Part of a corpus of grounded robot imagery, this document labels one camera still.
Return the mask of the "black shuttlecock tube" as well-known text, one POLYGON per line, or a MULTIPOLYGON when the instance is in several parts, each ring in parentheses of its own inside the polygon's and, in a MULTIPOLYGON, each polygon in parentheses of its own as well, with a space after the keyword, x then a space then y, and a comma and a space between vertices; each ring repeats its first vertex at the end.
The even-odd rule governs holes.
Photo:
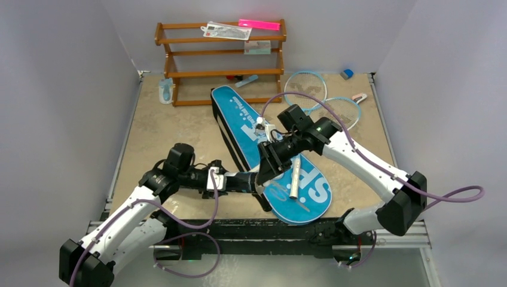
POLYGON ((264 191, 264 187, 257 184, 257 175, 257 172, 226 172, 224 173, 225 191, 261 194, 264 191))

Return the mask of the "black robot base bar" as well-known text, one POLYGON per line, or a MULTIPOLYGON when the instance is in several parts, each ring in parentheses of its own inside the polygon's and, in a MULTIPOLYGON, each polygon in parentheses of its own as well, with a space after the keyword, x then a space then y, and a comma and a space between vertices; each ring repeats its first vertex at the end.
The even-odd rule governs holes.
POLYGON ((371 231, 349 233, 338 218, 290 225, 278 219, 216 219, 193 230, 171 219, 164 223, 165 243, 153 246, 161 261, 200 260, 203 255, 308 255, 347 265, 361 259, 361 249, 374 242, 371 231))

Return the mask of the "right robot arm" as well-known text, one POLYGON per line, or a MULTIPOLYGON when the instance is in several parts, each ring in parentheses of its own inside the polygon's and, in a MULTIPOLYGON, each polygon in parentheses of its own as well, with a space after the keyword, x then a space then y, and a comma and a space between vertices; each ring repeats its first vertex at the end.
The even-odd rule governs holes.
POLYGON ((421 173, 409 175, 369 151, 361 151, 361 146, 336 121, 327 117, 313 121, 298 105, 285 109, 279 120, 291 134, 257 145, 257 186, 290 169, 292 159, 303 151, 314 151, 345 167, 381 198, 377 205, 350 209, 338 219, 335 234, 339 241, 350 243, 360 233, 378 229, 404 236, 425 209, 426 198, 410 189, 411 185, 426 187, 421 173))

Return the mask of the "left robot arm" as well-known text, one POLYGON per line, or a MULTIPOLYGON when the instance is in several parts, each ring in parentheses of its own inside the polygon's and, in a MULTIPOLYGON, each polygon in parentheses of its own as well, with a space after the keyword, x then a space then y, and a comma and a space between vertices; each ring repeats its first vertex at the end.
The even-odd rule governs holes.
POLYGON ((249 191, 251 177, 228 173, 219 160, 199 169, 194 158, 191 145, 175 144, 113 214, 82 239, 67 240, 59 251, 59 279, 69 286, 111 286, 123 265, 142 248, 205 236, 218 203, 210 219, 196 224, 179 219, 163 203, 181 188, 209 193, 218 201, 227 192, 249 191))

